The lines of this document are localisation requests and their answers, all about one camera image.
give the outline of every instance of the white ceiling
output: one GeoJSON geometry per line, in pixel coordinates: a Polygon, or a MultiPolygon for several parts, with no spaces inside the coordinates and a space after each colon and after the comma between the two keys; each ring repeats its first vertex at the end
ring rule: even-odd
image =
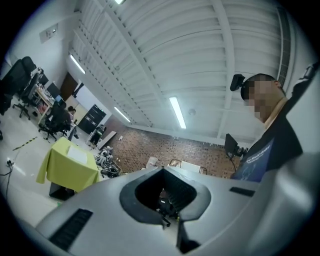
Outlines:
{"type": "Polygon", "coordinates": [[[238,73],[277,77],[281,32],[272,2],[86,0],[74,32],[70,53],[91,77],[86,86],[123,122],[113,107],[125,113],[127,125],[217,144],[227,133],[251,143],[262,132],[229,87],[238,73]]]}

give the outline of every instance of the desk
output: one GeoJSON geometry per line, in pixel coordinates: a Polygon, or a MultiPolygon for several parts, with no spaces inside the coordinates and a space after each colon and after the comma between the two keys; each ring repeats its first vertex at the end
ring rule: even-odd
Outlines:
{"type": "Polygon", "coordinates": [[[99,171],[91,152],[80,148],[65,137],[61,137],[46,154],[36,177],[36,182],[44,184],[45,178],[52,184],[55,183],[80,192],[99,181],[99,171]],[[70,146],[86,153],[86,164],[67,156],[70,146]]]}
{"type": "Polygon", "coordinates": [[[47,105],[47,108],[45,109],[45,111],[43,112],[39,122],[38,122],[38,125],[41,123],[42,119],[46,116],[47,112],[49,111],[50,108],[52,108],[52,104],[50,103],[48,97],[45,95],[45,93],[39,89],[39,87],[37,87],[35,89],[35,92],[39,95],[39,97],[44,101],[44,103],[47,105]]]}

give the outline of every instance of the fluorescent light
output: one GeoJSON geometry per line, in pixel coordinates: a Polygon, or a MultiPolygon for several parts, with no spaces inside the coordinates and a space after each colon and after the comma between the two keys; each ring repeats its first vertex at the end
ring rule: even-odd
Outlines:
{"type": "Polygon", "coordinates": [[[122,114],[119,109],[117,109],[116,107],[114,107],[114,109],[115,109],[116,111],[118,111],[118,112],[120,113],[120,115],[125,118],[125,120],[127,120],[129,123],[131,123],[130,120],[129,120],[128,118],[126,118],[126,116],[125,116],[124,114],[122,114]]]}
{"type": "Polygon", "coordinates": [[[176,118],[178,118],[179,124],[181,126],[182,129],[187,129],[186,124],[185,124],[185,120],[184,117],[182,115],[179,103],[178,103],[178,99],[176,97],[171,97],[169,98],[171,105],[173,107],[173,110],[175,112],[176,118]]]}
{"type": "Polygon", "coordinates": [[[79,63],[76,61],[76,59],[72,56],[72,54],[70,54],[70,58],[71,60],[73,60],[73,62],[76,64],[76,66],[81,70],[82,73],[86,73],[83,68],[79,65],[79,63]]]}
{"type": "Polygon", "coordinates": [[[114,0],[118,5],[120,5],[124,0],[114,0]]]}

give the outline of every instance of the brick wall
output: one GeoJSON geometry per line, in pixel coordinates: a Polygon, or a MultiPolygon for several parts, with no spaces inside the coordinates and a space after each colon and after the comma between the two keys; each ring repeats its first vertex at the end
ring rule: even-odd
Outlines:
{"type": "MultiPolygon", "coordinates": [[[[146,167],[149,157],[156,157],[158,166],[166,166],[172,159],[178,159],[205,167],[208,175],[229,178],[234,173],[223,146],[129,128],[113,115],[105,125],[103,138],[111,131],[117,132],[106,145],[113,147],[113,159],[120,159],[117,164],[123,172],[141,170],[146,167]]],[[[233,161],[237,167],[239,158],[235,157],[233,161]]]]}

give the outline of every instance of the white floor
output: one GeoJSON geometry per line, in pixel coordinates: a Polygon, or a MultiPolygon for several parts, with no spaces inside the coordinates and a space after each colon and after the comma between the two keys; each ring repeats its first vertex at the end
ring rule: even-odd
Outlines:
{"type": "MultiPolygon", "coordinates": [[[[49,197],[51,183],[48,180],[45,184],[36,183],[38,170],[54,139],[49,138],[50,143],[43,139],[45,134],[42,131],[38,132],[38,121],[32,114],[29,121],[25,115],[19,118],[19,113],[19,108],[11,107],[4,116],[0,115],[0,130],[3,133],[3,140],[0,141],[0,174],[9,171],[6,166],[8,159],[14,161],[7,201],[13,214],[35,227],[43,217],[58,206],[58,201],[49,197]],[[13,151],[34,137],[37,137],[34,141],[13,151]]],[[[92,150],[86,145],[88,135],[80,129],[77,133],[79,139],[73,138],[72,142],[85,150],[91,150],[95,155],[98,150],[92,150]]],[[[6,196],[7,182],[8,175],[0,176],[0,190],[4,196],[6,196]]]]}

